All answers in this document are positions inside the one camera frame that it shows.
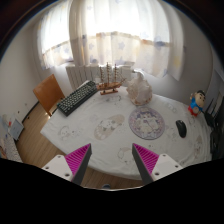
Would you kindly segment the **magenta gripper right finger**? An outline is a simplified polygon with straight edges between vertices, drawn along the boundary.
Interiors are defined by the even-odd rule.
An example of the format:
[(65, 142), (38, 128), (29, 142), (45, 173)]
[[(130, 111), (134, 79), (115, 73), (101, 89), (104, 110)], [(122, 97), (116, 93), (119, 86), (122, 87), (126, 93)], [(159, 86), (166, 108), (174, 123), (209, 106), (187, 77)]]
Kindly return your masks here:
[(158, 155), (135, 143), (132, 144), (132, 154), (144, 185), (182, 169), (169, 155)]

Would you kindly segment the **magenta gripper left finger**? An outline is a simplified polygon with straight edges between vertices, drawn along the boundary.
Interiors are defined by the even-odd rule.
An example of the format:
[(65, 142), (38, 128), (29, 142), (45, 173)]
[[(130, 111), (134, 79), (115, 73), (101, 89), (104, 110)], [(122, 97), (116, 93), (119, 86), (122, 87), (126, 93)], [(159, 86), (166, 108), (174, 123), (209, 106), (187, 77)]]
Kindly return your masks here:
[(91, 144), (87, 144), (66, 156), (56, 155), (42, 169), (76, 185), (81, 185), (91, 154)]

